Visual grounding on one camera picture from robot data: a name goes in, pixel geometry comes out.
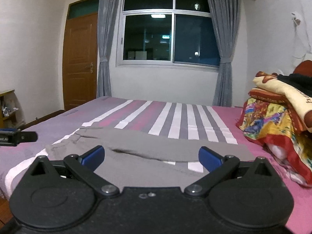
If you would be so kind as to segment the grey pants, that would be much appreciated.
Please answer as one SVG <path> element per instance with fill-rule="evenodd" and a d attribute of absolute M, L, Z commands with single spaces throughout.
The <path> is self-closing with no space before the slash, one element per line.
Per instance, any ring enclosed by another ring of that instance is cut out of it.
<path fill-rule="evenodd" d="M 95 173 L 120 189 L 125 186 L 184 189 L 208 173 L 188 169 L 188 163 L 198 161 L 202 146 L 221 156 L 234 155 L 242 161 L 255 159 L 245 145 L 171 139 L 109 127 L 81 128 L 45 150 L 50 160 L 63 160 L 70 154 L 82 155 L 97 145 L 103 146 L 105 159 Z"/>

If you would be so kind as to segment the wooden shelf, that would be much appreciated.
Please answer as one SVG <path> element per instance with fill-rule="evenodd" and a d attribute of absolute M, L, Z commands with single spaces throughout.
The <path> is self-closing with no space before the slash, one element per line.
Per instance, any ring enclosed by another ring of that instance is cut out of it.
<path fill-rule="evenodd" d="M 14 94 L 14 92 L 14 89 L 1 91 L 1 128 L 16 128 L 16 112 L 19 109 L 16 107 L 8 107 L 5 102 L 6 98 Z"/>

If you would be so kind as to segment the striped pink bed sheet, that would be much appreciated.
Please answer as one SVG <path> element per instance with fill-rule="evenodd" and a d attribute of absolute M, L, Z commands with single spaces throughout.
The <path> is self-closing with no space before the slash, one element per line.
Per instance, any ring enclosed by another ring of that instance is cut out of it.
<path fill-rule="evenodd" d="M 283 178 L 295 201 L 287 226 L 294 233 L 311 233 L 311 189 L 293 182 L 286 170 L 260 145 L 249 142 L 236 127 L 241 108 L 210 107 L 160 101 L 102 97 L 47 120 L 33 123 L 35 143 L 1 148 L 1 195 L 8 198 L 25 169 L 45 147 L 67 139 L 82 126 L 109 126 L 177 139 L 200 139 L 246 146 L 254 156 L 265 156 Z"/>

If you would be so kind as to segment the colourful folded quilt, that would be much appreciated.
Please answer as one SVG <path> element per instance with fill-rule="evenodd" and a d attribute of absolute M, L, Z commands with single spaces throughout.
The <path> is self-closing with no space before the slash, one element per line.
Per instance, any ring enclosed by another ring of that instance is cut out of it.
<path fill-rule="evenodd" d="M 236 126 L 267 148 L 295 182 L 311 187 L 311 133 L 284 95 L 253 88 Z"/>

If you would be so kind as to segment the black garment on pile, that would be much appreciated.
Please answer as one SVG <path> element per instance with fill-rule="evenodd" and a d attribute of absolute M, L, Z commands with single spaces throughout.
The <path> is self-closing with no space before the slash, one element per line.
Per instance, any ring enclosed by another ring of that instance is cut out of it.
<path fill-rule="evenodd" d="M 302 93 L 312 97 L 312 78 L 302 74 L 290 74 L 277 76 L 277 79 L 295 87 Z"/>

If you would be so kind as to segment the brown wooden door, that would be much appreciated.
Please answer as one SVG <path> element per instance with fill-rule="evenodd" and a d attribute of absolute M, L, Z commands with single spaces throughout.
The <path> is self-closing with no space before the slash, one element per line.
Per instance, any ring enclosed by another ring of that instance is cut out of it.
<path fill-rule="evenodd" d="M 62 56 L 65 110 L 96 98 L 98 7 L 99 0 L 80 0 L 68 7 Z"/>

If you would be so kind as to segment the red wooden headboard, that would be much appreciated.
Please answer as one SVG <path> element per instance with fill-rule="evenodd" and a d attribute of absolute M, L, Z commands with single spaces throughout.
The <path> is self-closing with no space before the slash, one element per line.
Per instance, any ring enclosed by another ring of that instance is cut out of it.
<path fill-rule="evenodd" d="M 311 60 L 302 61 L 298 66 L 296 66 L 293 73 L 312 77 L 312 61 Z"/>

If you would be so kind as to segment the right grey curtain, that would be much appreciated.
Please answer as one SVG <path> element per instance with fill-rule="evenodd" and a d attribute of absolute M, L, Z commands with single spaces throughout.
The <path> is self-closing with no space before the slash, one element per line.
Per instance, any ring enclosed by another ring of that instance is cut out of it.
<path fill-rule="evenodd" d="M 232 105 L 232 61 L 241 16 L 241 0 L 208 0 L 220 56 L 214 106 Z"/>

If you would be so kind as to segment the grey curtain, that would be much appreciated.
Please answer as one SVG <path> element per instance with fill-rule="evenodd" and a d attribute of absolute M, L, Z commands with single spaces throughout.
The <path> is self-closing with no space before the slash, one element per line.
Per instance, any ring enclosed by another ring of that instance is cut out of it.
<path fill-rule="evenodd" d="M 114 27 L 119 0 L 99 0 L 97 22 L 97 44 L 99 70 L 97 78 L 97 97 L 111 96 L 109 59 L 111 56 Z"/>
<path fill-rule="evenodd" d="M 232 61 L 241 16 L 241 0 L 208 0 L 220 56 L 214 106 L 232 105 Z"/>

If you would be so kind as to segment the left grey curtain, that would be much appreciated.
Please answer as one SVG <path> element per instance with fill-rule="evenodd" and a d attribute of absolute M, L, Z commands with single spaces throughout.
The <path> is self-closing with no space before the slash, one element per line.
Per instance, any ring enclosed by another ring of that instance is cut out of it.
<path fill-rule="evenodd" d="M 111 96 L 109 59 L 111 56 L 114 27 L 119 0 L 99 0 L 97 22 L 97 44 L 99 70 L 97 78 L 97 97 Z"/>

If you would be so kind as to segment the window with white frame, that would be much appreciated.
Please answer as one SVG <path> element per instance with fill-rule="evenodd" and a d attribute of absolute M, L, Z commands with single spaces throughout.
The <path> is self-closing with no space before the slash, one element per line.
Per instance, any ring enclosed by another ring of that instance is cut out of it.
<path fill-rule="evenodd" d="M 208 0 L 122 0 L 122 65 L 217 67 Z"/>

